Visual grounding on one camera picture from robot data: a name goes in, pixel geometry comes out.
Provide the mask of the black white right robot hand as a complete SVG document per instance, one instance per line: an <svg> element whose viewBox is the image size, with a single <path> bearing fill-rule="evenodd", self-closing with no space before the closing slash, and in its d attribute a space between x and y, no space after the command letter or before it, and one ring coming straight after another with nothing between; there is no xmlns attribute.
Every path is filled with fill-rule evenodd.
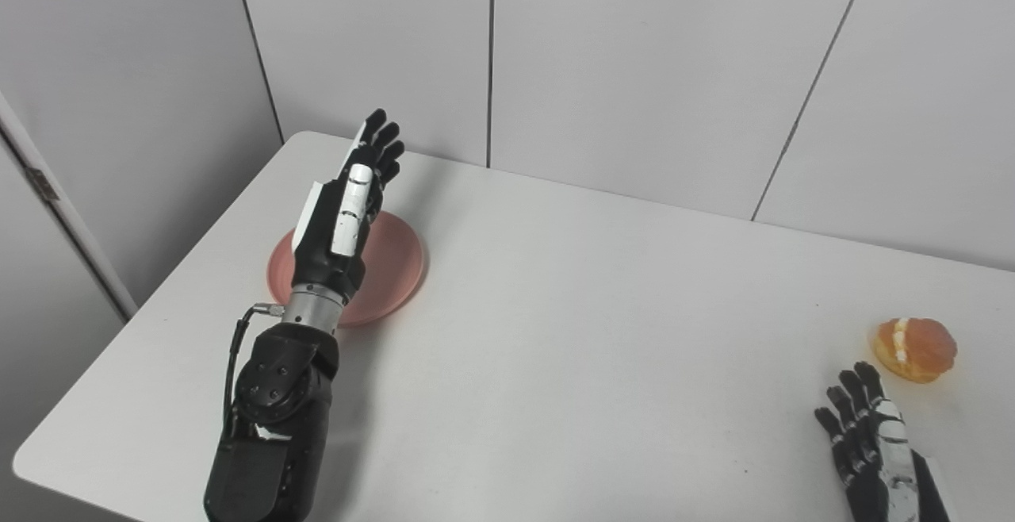
<svg viewBox="0 0 1015 522"><path fill-rule="evenodd" d="M931 462L913 450L902 411L873 364L842 370L814 410L855 521L951 521Z"/></svg>

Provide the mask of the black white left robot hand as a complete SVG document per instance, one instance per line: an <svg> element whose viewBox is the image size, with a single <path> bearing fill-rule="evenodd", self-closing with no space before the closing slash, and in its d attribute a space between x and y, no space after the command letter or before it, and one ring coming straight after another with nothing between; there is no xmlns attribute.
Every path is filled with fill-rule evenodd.
<svg viewBox="0 0 1015 522"><path fill-rule="evenodd" d="M385 186L401 171L405 145L399 125L383 109L362 122L336 178L315 183L293 234L291 284L337 293L344 305L362 287L362 258L383 208Z"/></svg>

